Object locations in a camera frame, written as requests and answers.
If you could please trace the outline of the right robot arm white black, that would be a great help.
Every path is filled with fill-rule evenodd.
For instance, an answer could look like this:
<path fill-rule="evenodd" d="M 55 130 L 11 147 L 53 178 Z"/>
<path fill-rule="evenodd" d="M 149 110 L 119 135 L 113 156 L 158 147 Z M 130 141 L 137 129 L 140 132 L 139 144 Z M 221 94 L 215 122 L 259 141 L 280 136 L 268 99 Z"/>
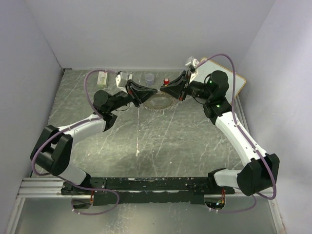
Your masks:
<path fill-rule="evenodd" d="M 242 170 L 217 169 L 210 172 L 208 191 L 217 194 L 223 187 L 232 187 L 246 196 L 257 194 L 272 200 L 277 193 L 280 160 L 276 154 L 268 154 L 260 147 L 238 121 L 234 108 L 225 97 L 228 89 L 228 76 L 219 70 L 208 74 L 204 82 L 192 81 L 191 72 L 184 71 L 160 88 L 179 101 L 186 96 L 203 99 L 205 116 L 227 137 L 242 161 Z"/>

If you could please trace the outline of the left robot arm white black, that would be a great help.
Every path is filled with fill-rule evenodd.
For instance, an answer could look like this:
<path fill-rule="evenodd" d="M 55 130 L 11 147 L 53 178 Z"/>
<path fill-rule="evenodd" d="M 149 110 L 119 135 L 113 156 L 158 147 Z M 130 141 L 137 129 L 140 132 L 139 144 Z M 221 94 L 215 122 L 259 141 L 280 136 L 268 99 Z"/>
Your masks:
<path fill-rule="evenodd" d="M 97 91 L 92 103 L 95 111 L 89 117 L 63 127 L 48 125 L 44 128 L 30 155 L 32 168 L 38 165 L 48 174 L 73 183 L 74 190 L 79 194 L 88 193 L 91 176 L 70 163 L 74 145 L 109 130 L 117 118 L 113 111 L 130 103 L 139 107 L 156 93 L 157 89 L 141 86 L 132 80 L 126 82 L 124 91 L 114 95 L 104 90 Z"/>

